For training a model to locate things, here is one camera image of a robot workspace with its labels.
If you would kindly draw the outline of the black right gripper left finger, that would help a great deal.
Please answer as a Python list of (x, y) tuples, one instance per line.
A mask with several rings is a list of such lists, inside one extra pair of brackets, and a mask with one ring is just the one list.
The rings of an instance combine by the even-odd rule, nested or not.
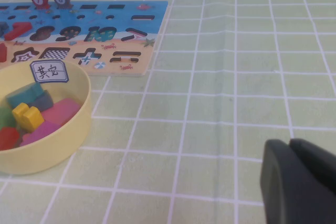
[(335, 223), (335, 190), (321, 184), (281, 140), (267, 140), (260, 174), (267, 223)]

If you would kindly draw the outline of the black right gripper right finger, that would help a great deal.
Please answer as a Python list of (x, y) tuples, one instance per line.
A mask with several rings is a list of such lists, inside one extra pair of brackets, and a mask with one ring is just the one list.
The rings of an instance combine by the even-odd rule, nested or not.
[(335, 190), (334, 154), (301, 138), (292, 138), (289, 146), (321, 184)]

